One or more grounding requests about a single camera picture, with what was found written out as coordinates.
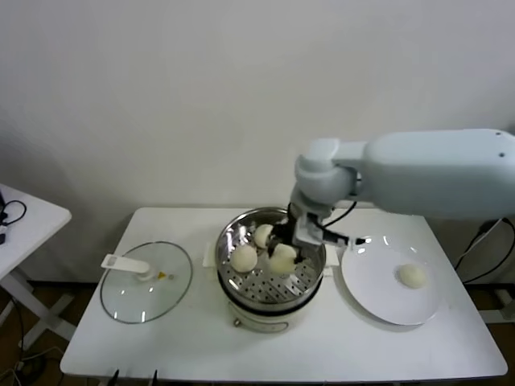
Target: pot lid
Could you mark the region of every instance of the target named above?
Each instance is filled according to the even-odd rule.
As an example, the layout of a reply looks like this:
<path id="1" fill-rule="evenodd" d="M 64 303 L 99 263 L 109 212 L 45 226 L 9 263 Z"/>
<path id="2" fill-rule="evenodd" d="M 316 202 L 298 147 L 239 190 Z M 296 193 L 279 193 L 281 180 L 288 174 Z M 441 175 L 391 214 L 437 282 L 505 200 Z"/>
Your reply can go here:
<path id="1" fill-rule="evenodd" d="M 148 263 L 153 274 L 109 269 L 101 285 L 105 312 L 119 322 L 138 324 L 165 315 L 177 306 L 192 282 L 192 261 L 177 244 L 156 241 L 139 245 L 124 255 Z"/>

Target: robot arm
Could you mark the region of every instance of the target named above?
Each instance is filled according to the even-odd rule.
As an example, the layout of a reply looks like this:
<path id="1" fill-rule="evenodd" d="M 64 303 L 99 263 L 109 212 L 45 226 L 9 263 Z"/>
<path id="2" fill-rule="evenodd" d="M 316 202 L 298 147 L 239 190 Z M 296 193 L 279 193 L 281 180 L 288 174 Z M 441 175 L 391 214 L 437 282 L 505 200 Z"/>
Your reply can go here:
<path id="1" fill-rule="evenodd" d="M 405 215 L 495 219 L 515 214 L 515 137 L 465 129 L 319 139 L 298 157 L 295 177 L 294 239 L 309 244 L 326 242 L 317 225 L 343 199 Z"/>

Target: table leg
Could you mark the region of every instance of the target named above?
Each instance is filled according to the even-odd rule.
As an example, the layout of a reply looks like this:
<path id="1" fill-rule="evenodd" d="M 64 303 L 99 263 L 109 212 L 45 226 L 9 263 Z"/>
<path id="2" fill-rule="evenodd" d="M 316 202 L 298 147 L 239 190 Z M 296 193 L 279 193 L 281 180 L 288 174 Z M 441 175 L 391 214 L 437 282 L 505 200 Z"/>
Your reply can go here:
<path id="1" fill-rule="evenodd" d="M 66 322 L 57 316 L 72 301 L 70 295 L 62 296 L 59 301 L 49 310 L 42 302 L 40 302 L 30 290 L 26 288 L 23 281 L 13 276 L 11 273 L 6 275 L 0 285 L 26 308 L 39 317 L 39 322 L 23 337 L 24 350 L 28 349 L 32 343 L 46 330 L 51 330 L 70 340 L 75 332 L 75 326 Z"/>
<path id="2" fill-rule="evenodd" d="M 19 268 L 15 268 L 12 270 L 11 274 L 13 277 L 15 277 L 22 285 L 29 291 L 33 291 L 34 289 L 31 287 L 29 283 L 27 283 L 27 280 L 25 280 L 25 275 Z M 2 313 L 0 313 L 0 326 L 6 321 L 7 317 L 9 316 L 10 312 L 13 310 L 14 304 L 12 300 L 9 300 L 7 303 L 7 306 L 2 310 Z"/>
<path id="3" fill-rule="evenodd" d="M 481 318 L 486 324 L 515 323 L 515 300 L 506 289 L 495 291 L 504 307 L 500 310 L 480 311 Z"/>

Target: steamed bun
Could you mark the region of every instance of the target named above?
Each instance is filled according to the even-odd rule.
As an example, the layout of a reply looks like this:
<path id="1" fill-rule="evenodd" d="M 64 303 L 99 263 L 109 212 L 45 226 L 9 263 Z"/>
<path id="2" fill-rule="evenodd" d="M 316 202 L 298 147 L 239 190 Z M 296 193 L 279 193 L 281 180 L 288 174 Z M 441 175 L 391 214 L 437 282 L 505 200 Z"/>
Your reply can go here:
<path id="1" fill-rule="evenodd" d="M 401 283 L 418 290 L 427 284 L 426 273 L 415 264 L 404 264 L 398 270 Z"/>
<path id="2" fill-rule="evenodd" d="M 297 251 L 290 245 L 278 244 L 269 260 L 270 271 L 276 275 L 285 275 L 295 271 Z"/>
<path id="3" fill-rule="evenodd" d="M 231 254 L 231 266 L 239 273 L 249 272 L 258 263 L 258 253 L 250 245 L 240 245 Z"/>
<path id="4" fill-rule="evenodd" d="M 254 243 L 256 243 L 259 248 L 266 248 L 268 236 L 272 232 L 273 228 L 274 226 L 270 224 L 263 224 L 257 227 L 254 232 Z"/>

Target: small white table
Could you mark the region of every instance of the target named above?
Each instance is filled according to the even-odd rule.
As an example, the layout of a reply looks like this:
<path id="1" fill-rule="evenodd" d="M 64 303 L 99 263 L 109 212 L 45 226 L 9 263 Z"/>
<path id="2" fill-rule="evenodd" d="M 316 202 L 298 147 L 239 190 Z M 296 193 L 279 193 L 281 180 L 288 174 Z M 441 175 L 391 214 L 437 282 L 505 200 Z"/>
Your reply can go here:
<path id="1" fill-rule="evenodd" d="M 70 340 L 75 327 L 57 315 L 66 308 L 73 297 L 67 294 L 63 295 L 49 310 L 32 295 L 31 286 L 16 267 L 41 244 L 56 234 L 72 216 L 68 210 L 62 207 L 5 185 L 0 184 L 0 191 L 6 202 L 17 199 L 27 205 L 25 216 L 8 227 L 6 243 L 0 245 L 0 285 L 39 317 L 39 321 L 23 337 L 23 349 L 28 349 L 46 329 Z M 9 215 L 7 221 L 17 218 L 22 212 L 22 207 L 13 203 L 6 209 L 6 213 Z M 0 314 L 0 323 L 10 313 L 12 306 L 10 303 Z"/>
<path id="2" fill-rule="evenodd" d="M 506 362 L 426 221 L 355 210 L 334 228 L 386 234 L 427 251 L 443 292 L 439 312 L 418 327 L 372 318 L 342 285 L 324 277 L 305 318 L 279 334 L 235 328 L 218 281 L 202 266 L 207 243 L 245 209 L 143 208 L 115 253 L 149 241 L 183 246 L 193 279 L 181 303 L 141 325 L 112 320 L 97 287 L 61 361 L 69 375 L 228 382 L 396 382 L 506 373 Z"/>

